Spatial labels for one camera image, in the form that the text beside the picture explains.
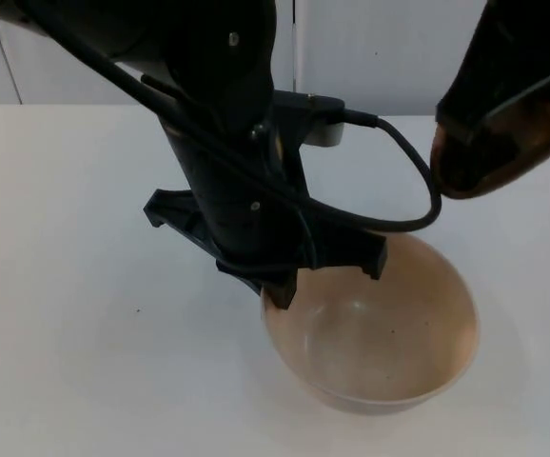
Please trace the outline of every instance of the black cable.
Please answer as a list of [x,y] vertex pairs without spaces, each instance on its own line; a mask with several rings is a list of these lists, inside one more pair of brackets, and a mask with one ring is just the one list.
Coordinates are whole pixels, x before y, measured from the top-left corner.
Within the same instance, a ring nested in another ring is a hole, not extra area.
[[[435,191],[435,186],[431,182],[427,164],[422,160],[421,156],[412,145],[410,145],[393,126],[379,119],[377,116],[363,114],[365,117],[364,120],[371,120],[370,122],[375,124],[370,127],[385,130],[392,136],[398,145],[401,146],[406,155],[412,160],[413,164],[418,167],[419,172],[429,188],[432,206],[430,211],[420,219],[409,221],[384,221],[373,219],[333,208],[310,197],[301,195],[276,182],[265,181],[262,176],[257,174],[242,160],[234,149],[231,149],[214,135],[201,129],[201,127],[192,122],[191,119],[181,114],[180,111],[176,109],[175,105],[165,97],[157,95],[152,89],[144,86],[135,78],[128,75],[124,70],[119,69],[116,65],[111,63],[105,56],[87,46],[72,33],[56,15],[48,11],[48,9],[36,6],[33,0],[15,0],[15,2],[20,10],[36,22],[39,27],[70,54],[108,79],[112,84],[124,91],[131,98],[135,99],[138,103],[154,112],[173,128],[187,135],[187,140],[189,142],[209,150],[214,160],[237,175],[240,179],[245,180],[252,187],[260,189],[268,197],[279,201],[283,205],[300,212],[307,212],[313,216],[327,219],[332,223],[342,226],[383,232],[406,232],[424,229],[438,218],[442,208],[442,198],[440,194]],[[349,111],[349,122],[353,123],[353,118],[358,117],[358,114],[359,113],[356,111]]]

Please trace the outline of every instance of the white table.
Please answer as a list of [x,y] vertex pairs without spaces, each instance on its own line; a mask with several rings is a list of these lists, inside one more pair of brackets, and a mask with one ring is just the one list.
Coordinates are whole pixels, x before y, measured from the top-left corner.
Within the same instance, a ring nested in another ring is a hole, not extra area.
[[[428,151],[429,118],[392,121]],[[349,129],[340,148],[304,155],[331,202],[424,209],[382,135]],[[186,180],[143,109],[0,108],[0,456],[550,455],[550,161],[445,202],[420,233],[471,287],[480,353],[442,396],[376,417],[299,388],[257,297],[149,225],[158,187]]]

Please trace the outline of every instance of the white wall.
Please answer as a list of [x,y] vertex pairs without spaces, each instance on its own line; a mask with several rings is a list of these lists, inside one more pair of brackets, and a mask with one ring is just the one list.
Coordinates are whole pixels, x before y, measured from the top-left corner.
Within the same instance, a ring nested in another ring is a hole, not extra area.
[[485,1],[297,0],[298,90],[378,114],[431,114]]
[[[273,52],[273,77],[279,89],[292,89],[293,1],[276,1],[278,35]],[[24,104],[134,103],[126,94],[46,37],[0,22],[0,41]],[[1,50],[0,103],[18,103]]]

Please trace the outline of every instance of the brown object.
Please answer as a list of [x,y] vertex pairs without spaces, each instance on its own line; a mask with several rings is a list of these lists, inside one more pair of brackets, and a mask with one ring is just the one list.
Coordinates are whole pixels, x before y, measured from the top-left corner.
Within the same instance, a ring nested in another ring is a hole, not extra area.
[[359,268],[301,270],[288,311],[263,292],[273,345],[333,406],[419,403],[450,387],[478,346],[472,298],[450,263],[409,235],[387,243],[380,281]]
[[548,157],[550,87],[495,114],[469,145],[438,126],[431,169],[444,195],[465,199],[511,183]]

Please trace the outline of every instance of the bowl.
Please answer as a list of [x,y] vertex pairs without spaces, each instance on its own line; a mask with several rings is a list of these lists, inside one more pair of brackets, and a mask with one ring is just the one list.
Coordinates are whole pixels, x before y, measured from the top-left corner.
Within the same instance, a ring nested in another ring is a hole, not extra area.
[[360,268],[299,270],[289,310],[263,291],[263,319],[285,364],[333,407],[412,407],[451,387],[479,342],[462,277],[410,235],[387,238],[379,281]]

